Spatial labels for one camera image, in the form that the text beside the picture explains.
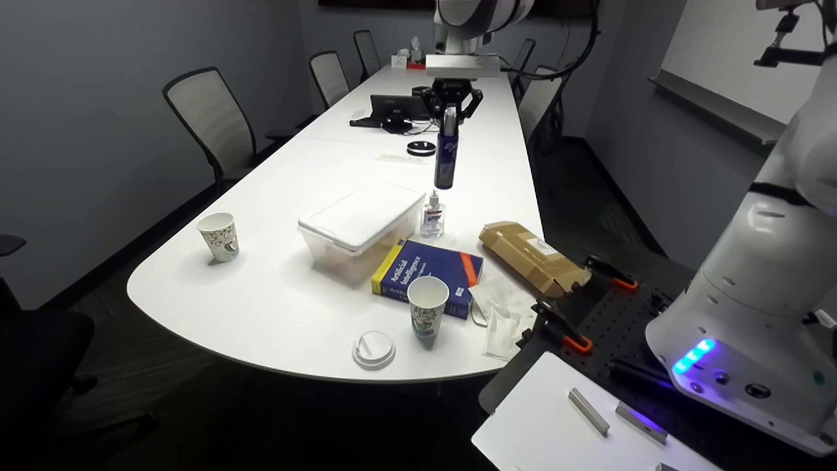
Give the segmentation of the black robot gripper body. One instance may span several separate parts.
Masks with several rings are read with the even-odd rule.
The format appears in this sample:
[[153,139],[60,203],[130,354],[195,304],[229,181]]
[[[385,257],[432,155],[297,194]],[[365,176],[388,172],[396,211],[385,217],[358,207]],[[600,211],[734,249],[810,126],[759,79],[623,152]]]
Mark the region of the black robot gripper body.
[[428,104],[432,104],[432,96],[436,94],[443,100],[446,108],[460,109],[460,102],[466,100],[467,92],[477,92],[470,79],[436,79],[432,83]]

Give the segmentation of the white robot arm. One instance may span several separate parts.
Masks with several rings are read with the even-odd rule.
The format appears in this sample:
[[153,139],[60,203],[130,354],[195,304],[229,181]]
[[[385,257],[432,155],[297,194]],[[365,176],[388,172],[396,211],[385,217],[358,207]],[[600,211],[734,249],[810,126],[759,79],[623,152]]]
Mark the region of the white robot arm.
[[837,283],[833,0],[755,4],[817,9],[816,50],[761,51],[766,64],[812,64],[816,83],[691,285],[643,337],[676,391],[821,458],[837,446],[837,361],[812,337],[817,300]]

